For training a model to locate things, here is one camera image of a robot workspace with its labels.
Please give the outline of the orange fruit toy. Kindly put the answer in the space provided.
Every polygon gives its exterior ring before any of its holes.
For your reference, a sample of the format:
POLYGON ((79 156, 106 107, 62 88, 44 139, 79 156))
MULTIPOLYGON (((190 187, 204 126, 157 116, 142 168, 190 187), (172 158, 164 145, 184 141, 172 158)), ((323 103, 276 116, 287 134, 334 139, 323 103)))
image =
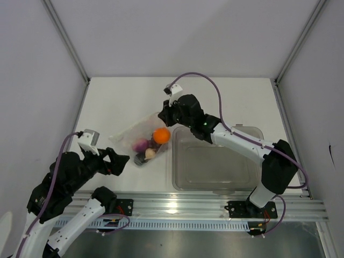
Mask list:
POLYGON ((153 132, 153 140, 157 144, 166 144, 170 140, 170 131, 165 127, 157 128, 153 132))

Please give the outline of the clear zip top bag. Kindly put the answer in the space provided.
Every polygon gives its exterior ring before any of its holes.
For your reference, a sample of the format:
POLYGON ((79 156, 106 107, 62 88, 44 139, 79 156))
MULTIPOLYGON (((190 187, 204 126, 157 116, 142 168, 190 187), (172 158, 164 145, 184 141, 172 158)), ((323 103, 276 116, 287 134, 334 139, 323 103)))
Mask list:
POLYGON ((165 123, 153 113, 109 140, 128 155, 132 162, 142 167, 168 149, 171 132, 165 123))

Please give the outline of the purple donut toy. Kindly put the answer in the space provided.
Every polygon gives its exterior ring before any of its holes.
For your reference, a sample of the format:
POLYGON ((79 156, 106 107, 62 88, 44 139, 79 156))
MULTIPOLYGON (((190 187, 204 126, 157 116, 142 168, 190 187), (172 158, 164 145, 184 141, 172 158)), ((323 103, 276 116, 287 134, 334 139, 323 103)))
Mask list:
POLYGON ((145 138, 136 139, 132 145, 133 151, 137 153, 143 153, 149 146, 149 141, 145 138))

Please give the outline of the dark chocolate donut toy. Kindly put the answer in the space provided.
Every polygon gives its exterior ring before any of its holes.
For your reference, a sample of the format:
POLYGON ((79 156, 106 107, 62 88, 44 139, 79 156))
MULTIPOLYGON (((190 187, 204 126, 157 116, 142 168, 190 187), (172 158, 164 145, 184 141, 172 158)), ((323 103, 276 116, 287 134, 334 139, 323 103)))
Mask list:
POLYGON ((137 166, 143 166, 146 163, 145 154, 144 153, 137 153, 134 157, 134 163, 137 166))

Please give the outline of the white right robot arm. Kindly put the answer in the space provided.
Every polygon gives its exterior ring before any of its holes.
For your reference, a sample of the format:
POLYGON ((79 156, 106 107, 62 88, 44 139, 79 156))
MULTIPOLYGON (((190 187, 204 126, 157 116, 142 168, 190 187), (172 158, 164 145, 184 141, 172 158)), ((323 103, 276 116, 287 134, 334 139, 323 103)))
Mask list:
POLYGON ((286 141, 273 143, 235 130, 220 118, 206 114, 192 94, 165 100, 158 117, 168 127, 185 126, 198 140, 231 149, 261 166, 261 180, 245 204, 252 217, 259 216, 271 199, 283 194, 298 171, 298 163, 286 141))

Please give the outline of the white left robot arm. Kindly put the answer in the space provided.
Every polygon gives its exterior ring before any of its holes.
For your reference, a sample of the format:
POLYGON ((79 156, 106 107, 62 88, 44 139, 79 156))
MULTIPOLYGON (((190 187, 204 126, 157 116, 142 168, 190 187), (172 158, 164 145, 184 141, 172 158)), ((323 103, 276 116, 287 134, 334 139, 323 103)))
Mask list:
POLYGON ((27 205, 25 229, 13 257, 63 257, 88 225, 102 215, 119 215, 116 194, 107 187, 97 188, 82 210, 55 234, 55 223, 72 202, 75 192, 97 173, 119 176, 130 157, 112 148, 99 149, 98 154, 60 153, 49 173, 34 188, 27 205))

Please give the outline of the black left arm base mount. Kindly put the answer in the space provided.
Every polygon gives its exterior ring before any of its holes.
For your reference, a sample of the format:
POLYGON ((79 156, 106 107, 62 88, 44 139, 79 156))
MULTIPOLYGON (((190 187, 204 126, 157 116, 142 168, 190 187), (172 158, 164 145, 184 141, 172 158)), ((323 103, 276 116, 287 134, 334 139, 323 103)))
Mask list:
POLYGON ((124 214, 126 216, 131 216, 134 207, 133 199, 117 199, 113 204, 110 205, 111 214, 124 214))

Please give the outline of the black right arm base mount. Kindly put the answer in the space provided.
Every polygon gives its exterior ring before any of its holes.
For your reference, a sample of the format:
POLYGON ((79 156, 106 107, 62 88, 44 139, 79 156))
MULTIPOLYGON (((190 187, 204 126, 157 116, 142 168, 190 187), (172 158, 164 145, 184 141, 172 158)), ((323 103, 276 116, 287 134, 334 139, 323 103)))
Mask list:
POLYGON ((247 200, 232 200, 227 202, 224 209, 228 212, 230 218, 277 219, 278 217, 274 202, 268 202, 263 208, 259 208, 247 200))

